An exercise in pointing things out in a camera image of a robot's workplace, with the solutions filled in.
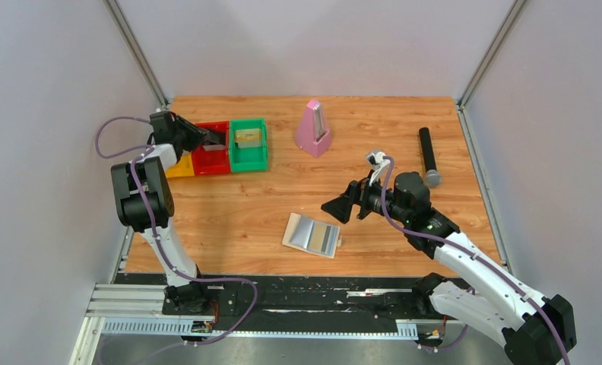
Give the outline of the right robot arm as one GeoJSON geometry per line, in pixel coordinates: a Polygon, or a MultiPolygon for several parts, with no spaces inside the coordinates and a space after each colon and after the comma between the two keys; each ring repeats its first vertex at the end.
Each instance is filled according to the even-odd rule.
{"type": "Polygon", "coordinates": [[[370,176],[349,183],[322,210],[342,224],[353,206],[357,217],[387,217],[416,250],[450,268],[475,291],[470,294],[436,273],[413,287],[413,307],[422,317],[450,316],[500,345],[513,364],[569,361],[576,346],[571,303],[548,297],[518,280],[474,245],[467,235],[431,204],[430,190],[418,173],[401,173],[388,189],[370,176]]]}

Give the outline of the black credit card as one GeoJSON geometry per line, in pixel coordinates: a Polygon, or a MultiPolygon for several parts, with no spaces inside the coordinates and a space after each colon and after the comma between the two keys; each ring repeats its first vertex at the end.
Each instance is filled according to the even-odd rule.
{"type": "Polygon", "coordinates": [[[202,147],[206,151],[219,151],[226,148],[227,133],[225,131],[217,131],[213,129],[208,129],[207,134],[202,143],[202,147]]]}

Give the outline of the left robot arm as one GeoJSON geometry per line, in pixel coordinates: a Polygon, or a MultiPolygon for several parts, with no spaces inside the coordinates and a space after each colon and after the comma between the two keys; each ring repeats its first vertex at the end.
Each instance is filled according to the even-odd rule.
{"type": "Polygon", "coordinates": [[[153,143],[128,163],[111,169],[116,212],[122,225],[150,244],[163,267],[167,308],[202,314],[210,308],[212,296],[176,232],[175,203],[166,170],[180,162],[185,152],[203,145],[223,147],[227,134],[194,125],[168,110],[156,111],[147,122],[153,129],[153,143]]]}

